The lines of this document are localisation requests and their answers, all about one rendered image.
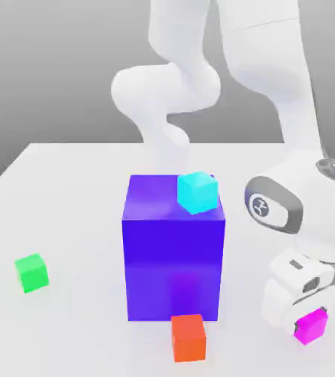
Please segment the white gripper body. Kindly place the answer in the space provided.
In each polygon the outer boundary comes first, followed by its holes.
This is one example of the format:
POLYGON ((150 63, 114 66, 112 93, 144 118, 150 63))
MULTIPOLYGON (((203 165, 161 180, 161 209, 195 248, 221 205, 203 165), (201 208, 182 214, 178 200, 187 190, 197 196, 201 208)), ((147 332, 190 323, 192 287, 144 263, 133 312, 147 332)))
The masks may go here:
POLYGON ((273 328, 295 331, 299 319, 320 308, 330 308, 330 289, 298 297, 273 278, 264 287, 261 314, 273 328))

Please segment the small magenta cube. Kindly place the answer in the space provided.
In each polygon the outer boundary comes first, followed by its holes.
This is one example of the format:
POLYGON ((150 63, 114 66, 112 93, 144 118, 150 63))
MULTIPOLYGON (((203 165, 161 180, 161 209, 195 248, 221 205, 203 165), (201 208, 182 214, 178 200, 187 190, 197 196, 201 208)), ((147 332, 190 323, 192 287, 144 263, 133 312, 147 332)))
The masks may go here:
POLYGON ((301 344, 307 345, 324 334, 327 321, 327 310, 321 307, 296 322, 294 336, 301 344))

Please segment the small orange cube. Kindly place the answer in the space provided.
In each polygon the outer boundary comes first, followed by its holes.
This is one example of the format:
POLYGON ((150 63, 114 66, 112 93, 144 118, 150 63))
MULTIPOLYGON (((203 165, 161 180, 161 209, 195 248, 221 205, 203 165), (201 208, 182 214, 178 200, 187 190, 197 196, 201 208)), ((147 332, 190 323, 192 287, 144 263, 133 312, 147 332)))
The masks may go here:
POLYGON ((200 314, 171 317, 172 349, 175 362, 205 360, 207 337, 200 314))

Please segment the small cyan cube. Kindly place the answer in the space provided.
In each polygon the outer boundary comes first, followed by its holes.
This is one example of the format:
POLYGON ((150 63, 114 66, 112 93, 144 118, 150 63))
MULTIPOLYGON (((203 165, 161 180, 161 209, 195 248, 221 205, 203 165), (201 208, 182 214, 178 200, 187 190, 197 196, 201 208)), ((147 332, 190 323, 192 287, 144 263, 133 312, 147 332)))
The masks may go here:
POLYGON ((219 183, 206 172, 177 177, 177 202, 190 214, 200 214, 218 207, 219 183))

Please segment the small green cube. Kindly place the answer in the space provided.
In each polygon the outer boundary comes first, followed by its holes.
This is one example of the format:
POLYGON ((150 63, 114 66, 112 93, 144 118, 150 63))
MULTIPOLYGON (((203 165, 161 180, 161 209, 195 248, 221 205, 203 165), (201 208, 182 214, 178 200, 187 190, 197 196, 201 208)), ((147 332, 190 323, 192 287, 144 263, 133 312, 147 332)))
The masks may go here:
POLYGON ((39 253, 17 259, 14 265, 24 293, 49 285, 48 270, 39 253))

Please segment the large blue box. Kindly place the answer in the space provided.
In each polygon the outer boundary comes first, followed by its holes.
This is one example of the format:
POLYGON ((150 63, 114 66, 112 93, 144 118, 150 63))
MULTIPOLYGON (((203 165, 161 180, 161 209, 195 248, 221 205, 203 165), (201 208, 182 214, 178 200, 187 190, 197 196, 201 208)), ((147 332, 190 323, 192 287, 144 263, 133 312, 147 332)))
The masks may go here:
POLYGON ((219 313, 225 213, 190 214, 177 201, 177 176, 131 175, 121 219, 130 321, 219 313))

